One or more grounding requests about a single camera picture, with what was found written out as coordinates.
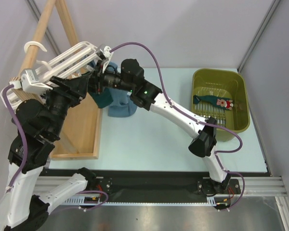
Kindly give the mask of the white plastic clip hanger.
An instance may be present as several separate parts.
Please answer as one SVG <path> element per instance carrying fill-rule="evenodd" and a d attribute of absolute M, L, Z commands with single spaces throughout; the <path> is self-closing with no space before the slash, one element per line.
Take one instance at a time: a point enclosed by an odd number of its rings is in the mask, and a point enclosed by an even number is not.
<path fill-rule="evenodd" d="M 68 77 L 76 78 L 81 76 L 81 68 L 88 66 L 91 61 L 100 60 L 95 53 L 97 48 L 97 46 L 87 41 L 79 42 L 50 61 L 37 60 L 36 63 L 39 65 L 38 68 L 28 69 L 36 71 L 41 83 L 54 87 L 54 84 L 50 82 L 52 76 L 64 79 L 67 79 Z M 41 100 L 41 95 L 43 94 L 34 95 Z"/>

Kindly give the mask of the blue sock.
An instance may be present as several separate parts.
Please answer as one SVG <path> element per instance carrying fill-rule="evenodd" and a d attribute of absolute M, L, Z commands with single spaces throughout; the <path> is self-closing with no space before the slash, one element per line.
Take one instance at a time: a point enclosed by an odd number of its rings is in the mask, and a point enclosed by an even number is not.
<path fill-rule="evenodd" d="M 137 105 L 130 100 L 130 95 L 127 91 L 109 90 L 113 98 L 113 102 L 107 106 L 109 117 L 125 118 L 132 116 L 136 112 Z"/>

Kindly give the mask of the green sock with reindeer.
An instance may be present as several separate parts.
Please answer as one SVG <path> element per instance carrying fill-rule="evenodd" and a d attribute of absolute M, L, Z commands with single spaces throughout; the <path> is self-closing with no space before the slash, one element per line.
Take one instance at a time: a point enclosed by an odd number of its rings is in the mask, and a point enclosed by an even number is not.
<path fill-rule="evenodd" d="M 225 97 L 218 97 L 213 95 L 204 95 L 204 96 L 193 96 L 193 104 L 199 104 L 200 102 L 210 103 L 216 108 L 223 110 L 232 110 L 234 107 L 234 102 L 232 99 Z"/>

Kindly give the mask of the dark green sock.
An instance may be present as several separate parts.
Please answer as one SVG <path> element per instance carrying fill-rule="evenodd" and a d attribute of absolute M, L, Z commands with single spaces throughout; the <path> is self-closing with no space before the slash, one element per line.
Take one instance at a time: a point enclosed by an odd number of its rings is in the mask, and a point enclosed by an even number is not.
<path fill-rule="evenodd" d="M 109 106 L 113 102 L 112 95 L 108 88 L 105 88 L 101 94 L 89 92 L 89 95 L 93 98 L 98 108 L 103 109 Z"/>

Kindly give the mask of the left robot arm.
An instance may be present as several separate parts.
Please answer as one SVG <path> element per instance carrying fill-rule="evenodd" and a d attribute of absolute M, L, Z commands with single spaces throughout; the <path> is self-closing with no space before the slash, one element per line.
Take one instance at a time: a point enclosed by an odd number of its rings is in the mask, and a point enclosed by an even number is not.
<path fill-rule="evenodd" d="M 54 143 L 60 139 L 69 108 L 86 97 L 89 79 L 89 74 L 74 79 L 51 77 L 54 87 L 46 91 L 45 103 L 30 99 L 11 111 L 18 135 L 8 155 L 9 182 L 0 201 L 0 231 L 35 231 L 65 200 L 95 190 L 95 174 L 81 168 L 54 190 L 33 193 Z"/>

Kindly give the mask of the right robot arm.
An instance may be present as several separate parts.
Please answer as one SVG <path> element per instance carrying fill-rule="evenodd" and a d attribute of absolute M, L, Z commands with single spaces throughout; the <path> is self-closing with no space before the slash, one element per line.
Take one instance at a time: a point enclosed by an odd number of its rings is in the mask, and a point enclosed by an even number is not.
<path fill-rule="evenodd" d="M 188 150 L 203 159 L 213 189 L 218 193 L 229 189 L 230 174 L 215 152 L 215 118 L 205 119 L 171 100 L 165 90 L 145 79 L 144 69 L 135 59 L 124 60 L 121 69 L 114 63 L 98 61 L 89 76 L 89 94 L 99 108 L 108 108 L 110 117 L 130 117 L 138 108 L 143 108 L 168 119 L 192 138 Z"/>

